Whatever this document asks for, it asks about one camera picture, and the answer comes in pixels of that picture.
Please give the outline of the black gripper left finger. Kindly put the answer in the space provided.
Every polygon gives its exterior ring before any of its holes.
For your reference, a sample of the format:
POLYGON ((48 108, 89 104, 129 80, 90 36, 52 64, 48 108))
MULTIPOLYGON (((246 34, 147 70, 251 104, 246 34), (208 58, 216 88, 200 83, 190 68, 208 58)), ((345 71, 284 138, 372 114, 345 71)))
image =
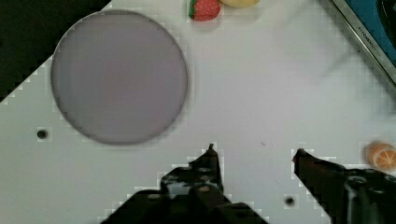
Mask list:
POLYGON ((140 190, 100 224, 268 224, 245 203, 223 192, 219 155, 208 150, 161 178, 160 188, 140 190))

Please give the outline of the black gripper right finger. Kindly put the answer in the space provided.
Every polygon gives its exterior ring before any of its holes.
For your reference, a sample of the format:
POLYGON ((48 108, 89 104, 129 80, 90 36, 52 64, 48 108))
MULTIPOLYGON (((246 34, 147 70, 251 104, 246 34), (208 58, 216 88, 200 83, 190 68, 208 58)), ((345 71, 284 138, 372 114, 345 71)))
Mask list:
POLYGON ((396 224, 396 181, 375 169, 347 169, 300 148, 294 173, 332 224, 396 224))

